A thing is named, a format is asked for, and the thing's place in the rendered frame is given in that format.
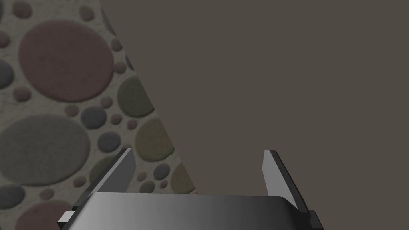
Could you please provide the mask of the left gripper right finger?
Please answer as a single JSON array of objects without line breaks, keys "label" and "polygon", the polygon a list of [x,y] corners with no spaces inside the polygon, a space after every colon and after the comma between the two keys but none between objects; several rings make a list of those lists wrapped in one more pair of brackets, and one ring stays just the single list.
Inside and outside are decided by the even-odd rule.
[{"label": "left gripper right finger", "polygon": [[309,213],[301,193],[277,151],[264,151],[262,171],[269,196],[280,196],[300,212]]}]

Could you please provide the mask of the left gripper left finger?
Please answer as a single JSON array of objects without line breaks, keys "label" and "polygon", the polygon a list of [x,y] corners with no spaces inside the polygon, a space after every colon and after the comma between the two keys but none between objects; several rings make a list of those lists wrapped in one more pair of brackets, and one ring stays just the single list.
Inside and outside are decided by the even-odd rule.
[{"label": "left gripper left finger", "polygon": [[75,202],[72,210],[78,209],[87,199],[97,192],[123,193],[132,180],[136,169],[136,160],[132,148],[121,149],[101,174],[87,187]]}]

